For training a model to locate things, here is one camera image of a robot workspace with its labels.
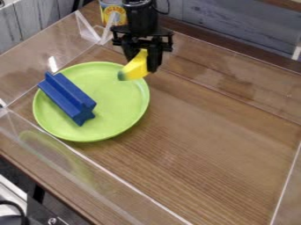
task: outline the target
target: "gray wall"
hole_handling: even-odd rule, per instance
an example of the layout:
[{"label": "gray wall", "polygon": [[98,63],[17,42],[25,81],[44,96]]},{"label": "gray wall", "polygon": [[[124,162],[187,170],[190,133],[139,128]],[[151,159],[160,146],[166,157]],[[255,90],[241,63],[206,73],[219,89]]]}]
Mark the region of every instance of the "gray wall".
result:
[{"label": "gray wall", "polygon": [[[167,0],[158,0],[162,10]],[[170,16],[250,45],[293,54],[301,13],[257,0],[170,0]]]},{"label": "gray wall", "polygon": [[0,54],[67,16],[72,3],[73,0],[7,1],[0,9]]}]

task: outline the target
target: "green plate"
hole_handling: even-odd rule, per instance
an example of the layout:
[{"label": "green plate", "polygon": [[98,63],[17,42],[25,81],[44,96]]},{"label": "green plate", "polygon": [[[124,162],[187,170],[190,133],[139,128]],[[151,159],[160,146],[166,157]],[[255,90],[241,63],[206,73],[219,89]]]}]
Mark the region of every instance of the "green plate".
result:
[{"label": "green plate", "polygon": [[79,127],[63,110],[39,90],[33,97],[33,117],[53,136],[72,142],[96,142],[124,132],[138,122],[150,103],[150,90],[143,79],[120,82],[122,65],[88,62],[60,72],[96,101],[95,118]]}]

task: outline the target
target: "blue block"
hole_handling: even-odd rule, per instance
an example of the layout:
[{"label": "blue block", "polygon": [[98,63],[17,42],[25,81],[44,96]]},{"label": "blue block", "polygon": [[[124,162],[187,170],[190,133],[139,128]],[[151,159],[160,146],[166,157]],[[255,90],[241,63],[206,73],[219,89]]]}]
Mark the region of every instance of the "blue block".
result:
[{"label": "blue block", "polygon": [[52,75],[45,72],[44,80],[37,86],[79,126],[95,117],[92,109],[96,102],[63,74]]}]

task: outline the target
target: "robotic arm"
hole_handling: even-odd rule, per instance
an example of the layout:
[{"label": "robotic arm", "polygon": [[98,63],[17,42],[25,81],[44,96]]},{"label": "robotic arm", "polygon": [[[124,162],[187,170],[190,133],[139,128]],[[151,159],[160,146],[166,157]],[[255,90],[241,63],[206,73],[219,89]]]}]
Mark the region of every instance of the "robotic arm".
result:
[{"label": "robotic arm", "polygon": [[112,45],[122,46],[128,62],[146,49],[147,70],[154,73],[162,64],[163,52],[172,51],[172,32],[159,27],[156,0],[123,0],[123,7],[128,24],[111,27]]}]

